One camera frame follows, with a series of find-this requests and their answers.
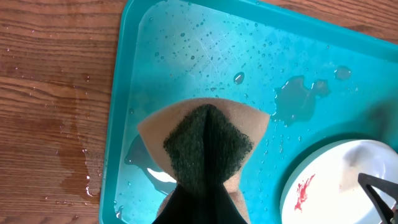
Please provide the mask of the green scrubbing sponge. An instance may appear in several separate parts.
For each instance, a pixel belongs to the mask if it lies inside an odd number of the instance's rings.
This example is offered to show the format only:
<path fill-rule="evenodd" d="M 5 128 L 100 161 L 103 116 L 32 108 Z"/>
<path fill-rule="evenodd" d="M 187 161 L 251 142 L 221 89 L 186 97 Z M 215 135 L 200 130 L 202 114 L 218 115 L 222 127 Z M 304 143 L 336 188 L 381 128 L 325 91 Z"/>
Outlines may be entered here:
<path fill-rule="evenodd" d="M 249 223 L 239 183 L 269 121 L 269 114 L 236 101 L 195 98 L 151 114 L 137 130 L 154 162 L 199 201 L 206 224 L 207 192 L 216 185 Z"/>

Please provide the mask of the light blue plate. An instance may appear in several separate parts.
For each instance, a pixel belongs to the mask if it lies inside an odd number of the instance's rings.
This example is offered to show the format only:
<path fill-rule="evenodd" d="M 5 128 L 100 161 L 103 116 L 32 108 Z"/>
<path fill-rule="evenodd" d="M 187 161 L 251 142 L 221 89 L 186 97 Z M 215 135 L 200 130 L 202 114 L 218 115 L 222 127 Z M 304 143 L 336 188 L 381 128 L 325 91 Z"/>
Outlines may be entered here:
<path fill-rule="evenodd" d="M 358 182 L 364 173 L 397 182 L 397 153 L 387 144 L 347 139 L 317 149 L 292 172 L 280 198 L 283 224 L 381 223 Z"/>

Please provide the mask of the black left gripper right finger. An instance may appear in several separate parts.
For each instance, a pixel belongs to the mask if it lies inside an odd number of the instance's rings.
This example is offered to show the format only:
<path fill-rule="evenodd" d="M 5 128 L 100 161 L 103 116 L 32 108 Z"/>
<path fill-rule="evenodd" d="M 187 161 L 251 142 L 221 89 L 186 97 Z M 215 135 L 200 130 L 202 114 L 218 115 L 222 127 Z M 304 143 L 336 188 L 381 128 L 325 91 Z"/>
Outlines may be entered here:
<path fill-rule="evenodd" d="M 208 189 L 205 207 L 209 224 L 247 224 L 223 185 Z"/>

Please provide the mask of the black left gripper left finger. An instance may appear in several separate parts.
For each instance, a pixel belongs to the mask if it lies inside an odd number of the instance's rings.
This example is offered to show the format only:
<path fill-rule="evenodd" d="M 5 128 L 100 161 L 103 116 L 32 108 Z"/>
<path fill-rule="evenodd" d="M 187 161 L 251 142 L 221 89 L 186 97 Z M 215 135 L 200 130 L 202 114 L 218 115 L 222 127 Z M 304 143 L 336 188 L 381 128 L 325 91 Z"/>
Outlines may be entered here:
<path fill-rule="evenodd" d="M 205 212 L 199 201 L 180 184 L 162 202 L 152 224 L 202 224 Z"/>

